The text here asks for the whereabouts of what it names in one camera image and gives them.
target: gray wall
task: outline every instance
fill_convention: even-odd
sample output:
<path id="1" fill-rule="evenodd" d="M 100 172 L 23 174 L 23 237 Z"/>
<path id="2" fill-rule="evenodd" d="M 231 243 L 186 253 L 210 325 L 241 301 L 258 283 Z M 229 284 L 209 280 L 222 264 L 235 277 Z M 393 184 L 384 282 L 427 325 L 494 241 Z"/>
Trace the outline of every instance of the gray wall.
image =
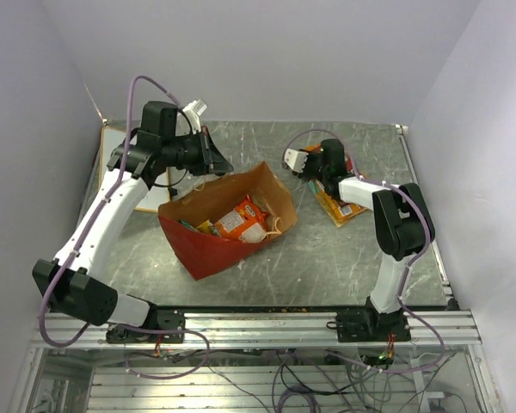
<path id="1" fill-rule="evenodd" d="M 458 299 L 516 412 L 516 0 L 483 0 L 410 126 Z"/>
<path id="2" fill-rule="evenodd" d="M 74 228 L 100 127 L 41 3 L 1 1 L 0 412 L 40 302 L 31 269 Z"/>
<path id="3" fill-rule="evenodd" d="M 126 117 L 126 85 L 143 72 L 184 102 L 203 97 L 208 119 L 403 124 L 477 3 L 44 0 L 108 118 Z"/>

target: wire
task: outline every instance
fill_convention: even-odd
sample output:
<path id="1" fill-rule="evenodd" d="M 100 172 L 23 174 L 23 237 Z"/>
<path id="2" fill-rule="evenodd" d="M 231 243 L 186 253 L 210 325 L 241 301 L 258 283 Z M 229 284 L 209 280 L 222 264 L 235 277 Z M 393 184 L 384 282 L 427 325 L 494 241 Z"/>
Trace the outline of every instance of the wire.
<path id="1" fill-rule="evenodd" d="M 451 354 L 449 357 L 447 357 L 445 359 L 445 361 L 443 363 L 441 363 L 441 365 L 438 366 L 438 370 L 436 370 L 432 377 L 430 378 L 430 380 L 428 380 L 428 383 L 424 386 L 424 389 L 422 391 L 419 391 L 418 393 L 414 394 L 413 397 L 411 397 L 403 406 L 400 410 L 397 411 L 397 413 L 401 413 L 401 411 L 403 410 L 403 408 L 405 408 L 405 406 L 409 405 L 409 403 L 411 403 L 413 401 L 414 398 L 417 398 L 419 395 L 422 395 L 421 397 L 421 401 L 419 402 L 419 408 L 421 407 L 421 404 L 422 404 L 422 399 L 424 397 L 424 393 L 426 390 L 428 390 L 428 387 L 432 384 L 433 380 L 436 378 L 436 376 L 438 375 L 438 373 L 441 371 L 442 367 L 445 366 L 450 359 L 452 359 L 453 357 L 455 357 L 457 353 L 453 353 Z"/>
<path id="2" fill-rule="evenodd" d="M 393 370 L 393 369 L 383 369 L 383 368 L 367 366 L 363 361 L 357 361 L 357 360 L 354 360 L 354 359 L 350 359 L 349 357 L 346 357 L 345 355 L 339 354 L 339 353 L 331 351 L 331 350 L 327 350 L 327 353 L 333 355 L 334 357 L 338 357 L 341 360 L 344 360 L 344 361 L 347 361 L 349 363 L 352 363 L 352 364 L 354 364 L 356 366 L 361 366 L 363 368 L 366 368 L 369 371 L 373 371 L 373 372 L 377 372 L 377 373 L 382 373 L 382 374 L 408 374 L 408 373 L 422 372 L 422 371 L 427 370 L 429 368 L 438 366 L 438 363 L 440 361 L 442 361 L 444 356 L 445 356 L 445 343 L 444 343 L 443 338 L 441 337 L 439 332 L 428 321 L 426 321 L 421 316 L 419 316 L 419 315 L 415 314 L 414 312 L 412 312 L 402 302 L 402 298 L 401 297 L 397 297 L 397 300 L 398 300 L 400 306 L 403 308 L 404 311 L 408 312 L 411 315 L 411 317 L 417 319 L 418 321 L 423 323 L 426 327 L 428 327 L 433 332 L 433 334 L 436 336 L 436 338 L 438 339 L 439 345 L 441 346 L 441 350 L 439 352 L 438 358 L 435 361 L 433 361 L 431 363 L 427 363 L 427 364 L 425 364 L 423 366 L 411 367 L 411 368 L 403 369 L 403 370 Z"/>
<path id="3" fill-rule="evenodd" d="M 466 403 L 464 402 L 462 397 L 460 397 L 458 394 L 455 394 L 455 393 L 450 393 L 449 397 L 450 398 L 453 398 L 453 397 L 458 398 L 461 401 L 461 403 L 463 404 L 464 413 L 468 413 L 468 409 L 466 408 Z"/>
<path id="4" fill-rule="evenodd" d="M 321 407 L 317 403 L 316 398 L 313 396 L 313 394 L 302 393 L 299 391 L 300 389 L 301 387 L 298 387 L 296 385 L 290 389 L 286 389 L 285 391 L 283 391 L 279 398 L 279 402 L 277 403 L 276 411 L 278 413 L 282 413 L 283 406 L 289 398 L 292 398 L 294 396 L 300 396 L 301 398 L 304 398 L 306 402 L 308 402 L 308 406 L 310 406 L 310 413 L 321 413 Z"/>
<path id="5" fill-rule="evenodd" d="M 335 383 L 332 381 L 332 379 L 327 375 L 327 373 L 322 370 L 316 363 L 314 363 L 313 361 L 309 361 L 309 360 L 306 360 L 306 359 L 303 359 L 302 357 L 299 357 L 296 353 L 293 353 L 292 354 L 293 357 L 295 358 L 298 358 L 300 360 L 303 360 L 303 361 L 306 361 L 308 362 L 309 364 L 311 364 L 313 367 L 315 367 L 317 370 L 319 370 L 320 373 L 323 374 L 323 376 L 325 376 L 327 378 L 327 380 L 330 382 L 330 384 L 335 388 L 335 391 L 316 391 L 316 390 L 313 390 L 311 389 L 309 386 L 307 386 L 293 371 L 292 369 L 286 364 L 286 361 L 285 363 L 281 363 L 282 364 L 282 367 L 279 371 L 279 376 L 281 378 L 281 382 L 283 383 L 283 385 L 285 386 L 285 388 L 287 390 L 291 390 L 291 391 L 295 391 L 295 392 L 299 392 L 301 394 L 313 394 L 313 395 L 316 395 L 316 396 L 334 396 L 334 395 L 341 395 L 341 397 L 343 397 L 342 395 L 345 395 L 345 394 L 354 394 L 359 398 L 359 400 L 362 402 L 362 404 L 364 405 L 364 407 L 367 409 L 367 411 L 369 412 L 379 412 L 380 410 L 377 410 L 375 409 L 374 407 L 371 407 L 369 405 L 367 405 L 366 401 L 363 399 L 361 393 L 358 391 L 358 389 L 355 387 L 356 384 L 362 384 L 365 380 L 368 380 L 372 375 L 375 375 L 375 374 L 370 374 L 367 376 L 367 373 L 365 372 L 365 374 L 363 374 L 360 378 L 359 378 L 359 382 L 357 383 L 354 383 L 353 382 L 353 377 L 350 376 L 349 372 L 348 372 L 348 379 L 350 381 L 350 384 L 349 385 L 345 385 L 341 388 L 337 388 Z M 289 386 L 286 382 L 285 382 L 285 379 L 283 377 L 283 370 L 284 369 L 287 369 L 292 377 L 294 377 L 294 379 L 298 382 L 299 384 L 299 387 L 291 387 Z M 353 388 L 353 391 L 346 391 L 347 388 L 349 387 L 352 387 Z M 349 402 L 343 398 L 344 402 L 346 404 L 349 405 Z M 354 409 L 352 406 L 350 406 L 350 411 L 359 411 L 359 410 L 356 410 Z"/>
<path id="6" fill-rule="evenodd" d="M 352 152 L 348 149 L 348 147 L 346 146 L 346 144 L 342 141 L 342 139 L 340 138 L 340 136 L 338 136 L 336 133 L 334 132 L 331 132 L 330 130 L 328 129 L 322 129 L 322 128 L 312 128 L 312 129 L 308 129 L 307 131 L 303 131 L 301 133 L 299 133 L 298 135 L 296 135 L 294 138 L 291 139 L 291 141 L 286 145 L 286 148 L 285 150 L 283 151 L 283 153 L 281 154 L 281 163 L 282 164 L 285 164 L 285 152 L 287 149 L 289 149 L 291 147 L 291 145 L 294 143 L 294 141 L 298 138 L 300 138 L 301 136 L 304 136 L 306 133 L 312 133 L 312 132 L 321 132 L 321 133 L 327 133 L 328 135 L 332 136 L 333 138 L 337 139 L 339 142 L 342 143 L 342 145 L 344 146 L 344 149 L 346 150 L 346 154 L 347 154 L 347 157 L 350 158 L 350 163 L 352 164 L 352 169 L 353 169 L 353 173 L 357 176 L 359 173 L 357 171 L 357 164 L 355 163 L 355 159 L 353 158 L 353 155 L 352 155 Z"/>
<path id="7" fill-rule="evenodd" d="M 380 411 L 382 411 L 382 406 L 384 405 L 384 403 L 389 403 L 390 400 L 392 399 L 392 386 L 390 385 L 390 389 L 388 390 L 389 397 L 386 400 L 384 400 L 384 394 L 386 394 L 386 386 L 390 383 L 390 379 L 392 377 L 394 377 L 394 376 L 386 377 L 386 382 L 384 383 L 384 390 L 382 393 L 382 400 L 380 401 L 380 408 L 379 408 Z"/>
<path id="8" fill-rule="evenodd" d="M 147 82 L 153 83 L 163 93 L 165 93 L 166 96 L 168 96 L 170 98 L 170 100 L 172 100 L 172 102 L 175 103 L 176 106 L 180 106 L 180 101 L 178 101 L 175 98 L 175 96 L 170 94 L 163 86 L 161 86 L 158 82 L 151 79 L 150 77 L 147 77 L 144 75 L 137 75 L 130 82 L 130 86 L 128 87 L 128 103 L 126 105 L 126 136 L 124 139 L 124 151 L 122 153 L 122 158 L 120 160 L 119 175 L 117 177 L 117 180 L 114 182 L 114 184 L 111 186 L 111 188 L 105 193 L 105 196 L 103 197 L 101 202 L 99 202 L 97 204 L 97 206 L 95 207 L 95 210 L 89 216 L 88 221 L 86 222 L 86 225 L 82 228 L 82 230 L 80 232 L 80 236 L 78 237 L 78 240 L 73 245 L 72 252 L 67 256 L 67 258 L 65 258 L 65 261 L 59 267 L 58 272 L 53 276 L 52 280 L 50 281 L 50 284 L 48 285 L 48 288 L 46 289 L 46 291 L 44 292 L 44 294 L 42 296 L 42 301 L 40 302 L 39 317 L 38 317 L 40 335 L 42 336 L 42 339 L 52 347 L 65 348 L 65 347 L 70 346 L 72 343 L 76 342 L 80 338 L 80 336 L 84 333 L 84 331 L 89 327 L 89 323 L 86 323 L 70 340 L 68 340 L 66 342 L 56 342 L 48 335 L 47 330 L 46 330 L 46 313 L 48 310 L 48 303 L 50 302 L 50 298 L 52 297 L 55 287 L 61 280 L 61 277 L 63 277 L 65 270 L 72 264 L 72 262 L 77 257 L 78 251 L 83 246 L 83 243 L 84 243 L 86 237 L 89 235 L 89 232 L 90 232 L 92 226 L 97 221 L 97 218 L 99 217 L 104 206 L 108 203 L 108 200 L 111 199 L 111 196 L 120 187 L 120 184 L 122 183 L 122 178 L 123 178 L 124 172 L 126 170 L 126 161 L 128 159 L 128 151 L 130 149 L 130 137 L 132 135 L 132 106 L 133 106 L 134 89 L 136 86 L 136 82 L 140 79 L 143 79 L 143 80 L 146 80 Z"/>
<path id="9" fill-rule="evenodd" d="M 186 175 L 187 175 L 187 170 L 183 173 L 183 176 L 174 183 L 169 183 L 168 185 L 162 185 L 161 183 L 154 183 L 153 186 L 157 187 L 157 188 L 172 188 L 172 187 L 175 187 L 181 181 L 183 181 L 183 178 L 185 178 Z"/>
<path id="10" fill-rule="evenodd" d="M 258 400 L 258 403 L 261 404 L 261 407 L 264 408 L 264 410 L 269 413 L 269 409 L 267 408 L 266 404 L 264 404 L 264 402 L 262 402 L 260 400 L 260 398 L 258 396 L 256 396 L 254 393 L 251 393 L 250 391 L 246 391 L 244 389 L 242 389 L 241 387 L 239 387 L 238 385 L 236 385 L 233 381 L 231 381 L 227 376 L 224 376 L 222 373 L 219 373 L 219 372 L 216 372 L 215 370 L 212 370 L 212 367 L 210 367 L 209 365 L 207 365 L 207 367 L 209 368 L 209 370 L 211 372 L 213 372 L 214 374 L 217 374 L 218 376 L 224 378 L 225 380 L 227 380 L 231 385 L 233 385 L 236 389 L 238 389 L 239 391 L 242 391 L 243 393 L 245 393 L 246 395 L 248 396 L 251 396 L 252 398 L 255 398 L 256 400 Z"/>
<path id="11" fill-rule="evenodd" d="M 370 183 L 372 185 L 380 186 L 380 187 L 383 187 L 383 188 L 387 188 L 387 189 L 395 192 L 396 194 L 400 195 L 408 203 L 408 205 L 411 207 L 411 209 L 413 209 L 413 211 L 415 212 L 417 218 L 421 222 L 422 230 L 424 231 L 424 245 L 422 246 L 421 251 L 419 251 L 419 253 L 416 254 L 415 256 L 411 257 L 411 259 L 405 265 L 405 268 L 403 269 L 403 273 L 402 273 L 402 279 L 401 279 L 400 284 L 399 284 L 399 286 L 397 288 L 396 296 L 397 296 L 397 301 L 399 302 L 399 304 L 403 308 L 403 310 L 406 311 L 411 317 L 417 319 L 419 322 L 421 322 L 426 327 L 428 327 L 434 333 L 436 338 L 438 338 L 439 345 L 441 347 L 441 351 L 440 351 L 439 356 L 436 359 L 436 361 L 434 361 L 432 363 L 428 363 L 425 366 L 413 367 L 413 368 L 410 368 L 408 370 L 400 370 L 400 371 L 393 371 L 393 370 L 390 371 L 390 370 L 379 369 L 379 368 L 376 368 L 376 367 L 370 367 L 370 366 L 367 366 L 365 363 L 363 363 L 361 361 L 352 360 L 352 359 L 349 359 L 347 357 L 339 356 L 338 354 L 335 354 L 335 353 L 331 353 L 331 352 L 329 352 L 329 353 L 332 354 L 332 355 L 335 355 L 336 357 L 342 358 L 345 361 L 349 361 L 349 362 L 351 362 L 353 364 L 357 364 L 358 366 L 362 366 L 364 368 L 367 368 L 368 370 L 376 371 L 376 372 L 379 372 L 379 373 L 386 373 L 386 374 L 414 373 L 414 372 L 419 372 L 419 371 L 426 370 L 428 368 L 436 366 L 441 360 L 443 360 L 444 355 L 445 355 L 445 343 L 443 341 L 443 338 L 438 333 L 438 331 L 432 325 L 430 325 L 424 318 L 422 318 L 422 317 L 418 316 L 417 314 L 415 314 L 414 312 L 412 312 L 403 303 L 403 297 L 402 297 L 403 292 L 405 290 L 405 286 L 407 284 L 407 280 L 409 278 L 409 273 L 410 273 L 410 270 L 411 270 L 411 266 L 413 264 L 415 264 L 415 262 L 417 262 L 417 260 L 419 260 L 422 256 L 424 256 L 424 254 L 426 254 L 426 252 L 428 251 L 428 248 L 430 247 L 430 243 L 432 242 L 432 240 L 430 239 L 430 229 L 428 228 L 428 224 L 427 224 L 426 218 L 424 217 L 424 214 L 422 213 L 420 208 L 415 204 L 415 202 L 407 194 L 405 194 L 400 188 L 398 188 L 398 187 L 396 187 L 394 185 L 391 185 L 391 184 L 387 183 L 386 181 L 374 181 L 374 180 L 371 180 L 371 179 L 366 179 L 363 175 L 361 175 L 359 170 L 358 170 L 357 164 L 355 163 L 355 160 L 353 159 L 352 152 L 347 148 L 346 144 L 344 144 L 342 139 L 336 133 L 332 133 L 331 131 L 329 131 L 327 129 L 309 129 L 307 131 L 299 133 L 297 136 L 295 136 L 293 139 L 291 139 L 291 141 L 288 143 L 285 151 L 281 155 L 281 158 L 284 157 L 286 150 L 289 149 L 291 144 L 296 139 L 300 138 L 301 136 L 305 135 L 306 133 L 311 133 L 311 132 L 327 133 L 327 134 L 333 136 L 335 139 L 338 139 L 342 143 L 342 145 L 344 146 L 344 148 L 346 150 L 346 153 L 347 153 L 347 156 L 350 158 L 350 161 L 352 163 L 353 173 L 358 177 L 358 179 L 360 181 L 363 181 L 363 182 L 366 182 L 366 183 Z"/>
<path id="12" fill-rule="evenodd" d="M 194 131 L 193 131 L 193 126 L 191 125 L 191 121 L 189 120 L 189 118 L 187 117 L 186 113 L 182 110 L 182 109 L 179 109 L 178 108 L 178 113 L 183 116 L 183 118 L 187 121 L 187 125 L 189 126 L 189 134 L 190 135 L 193 135 L 194 134 Z"/>
<path id="13" fill-rule="evenodd" d="M 130 353 L 126 356 L 125 366 L 126 366 L 127 373 L 134 374 L 138 377 L 143 377 L 144 379 L 172 380 L 172 379 L 179 379 L 180 377 L 188 376 L 191 373 L 195 373 L 197 370 L 199 370 L 201 367 L 203 367 L 208 362 L 208 357 L 211 352 L 210 342 L 203 334 L 199 333 L 198 331 L 193 331 L 193 330 L 148 330 L 148 329 L 141 329 L 139 327 L 134 327 L 134 326 L 128 325 L 128 324 L 118 324 L 118 325 L 126 330 L 134 331 L 136 333 L 143 333 L 143 334 L 152 334 L 152 335 L 160 335 L 160 336 L 174 335 L 174 334 L 176 334 L 176 335 L 177 334 L 192 334 L 194 336 L 201 338 L 205 342 L 205 345 L 206 345 L 206 350 L 205 350 L 205 354 L 204 354 L 205 357 L 199 362 L 199 364 L 196 367 L 193 367 L 184 373 L 173 374 L 172 376 L 155 376 L 152 374 L 137 372 L 132 368 L 132 366 L 130 364 L 130 356 L 134 355 L 134 354 L 141 354 L 141 353 Z M 150 355 L 150 354 L 148 354 L 148 355 L 154 359 L 160 358 L 160 357 L 156 357 L 154 355 Z"/>

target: paper bag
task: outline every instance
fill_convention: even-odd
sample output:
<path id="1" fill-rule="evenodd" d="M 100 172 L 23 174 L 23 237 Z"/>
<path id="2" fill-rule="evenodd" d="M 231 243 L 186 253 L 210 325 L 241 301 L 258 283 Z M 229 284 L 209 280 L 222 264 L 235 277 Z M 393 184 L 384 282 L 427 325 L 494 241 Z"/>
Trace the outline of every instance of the paper bag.
<path id="1" fill-rule="evenodd" d="M 244 243 L 192 231 L 178 221 L 197 227 L 207 219 L 216 222 L 249 194 L 252 201 L 270 213 L 272 228 L 277 217 L 281 235 L 297 222 L 291 192 L 273 174 L 265 162 L 252 170 L 207 182 L 180 200 L 163 204 L 158 218 L 166 238 L 187 271 L 200 280 L 239 263 L 244 257 L 273 242 L 280 235 L 268 236 L 260 243 Z"/>

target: chip bag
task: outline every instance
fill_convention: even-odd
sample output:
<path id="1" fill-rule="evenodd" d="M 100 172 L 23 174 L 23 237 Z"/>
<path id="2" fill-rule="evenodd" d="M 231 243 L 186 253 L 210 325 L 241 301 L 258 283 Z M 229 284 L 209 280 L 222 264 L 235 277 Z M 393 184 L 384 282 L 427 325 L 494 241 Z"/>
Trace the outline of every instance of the chip bag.
<path id="1" fill-rule="evenodd" d="M 221 237 L 259 243 L 267 236 L 266 218 L 269 215 L 255 205 L 247 194 L 244 201 L 226 213 L 214 227 Z"/>
<path id="2" fill-rule="evenodd" d="M 311 152 L 320 151 L 321 145 L 312 145 L 305 149 Z M 347 170 L 352 170 L 352 162 L 350 159 L 346 160 L 346 167 Z M 346 224 L 346 222 L 348 222 L 351 218 L 366 211 L 366 208 L 363 208 L 360 205 L 334 200 L 325 192 L 325 188 L 317 180 L 309 181 L 308 187 L 316 196 L 316 199 L 321 204 L 323 210 L 325 210 L 335 225 L 339 228 Z"/>

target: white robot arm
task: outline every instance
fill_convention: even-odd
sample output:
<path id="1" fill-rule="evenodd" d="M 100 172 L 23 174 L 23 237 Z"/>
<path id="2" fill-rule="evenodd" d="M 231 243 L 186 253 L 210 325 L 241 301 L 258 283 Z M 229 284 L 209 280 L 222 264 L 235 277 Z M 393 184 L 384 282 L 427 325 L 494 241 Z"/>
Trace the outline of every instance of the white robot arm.
<path id="1" fill-rule="evenodd" d="M 155 305 L 118 293 L 100 278 L 134 207 L 166 168 L 186 169 L 195 176 L 233 170 L 207 129 L 201 128 L 205 109 L 203 101 L 191 102 L 183 110 L 167 102 L 144 106 L 141 127 L 134 131 L 137 143 L 130 145 L 127 154 L 123 145 L 115 149 L 98 195 L 74 234 L 52 261 L 38 260 L 34 265 L 34 280 L 53 310 L 93 325 L 161 326 Z M 188 131 L 176 136 L 178 114 L 185 118 Z M 119 182 L 123 157 L 126 169 Z"/>
<path id="2" fill-rule="evenodd" d="M 360 180 L 347 170 L 344 147 L 337 139 L 326 139 L 319 152 L 287 150 L 286 166 L 298 177 L 317 179 L 327 194 L 336 200 L 352 202 L 373 211 L 377 240 L 383 251 L 377 284 L 369 297 L 377 314 L 400 311 L 398 293 L 403 270 L 425 244 L 425 233 L 415 212 L 389 189 Z M 415 183 L 394 185 L 408 195 L 420 208 L 434 238 L 434 228 L 421 191 Z"/>

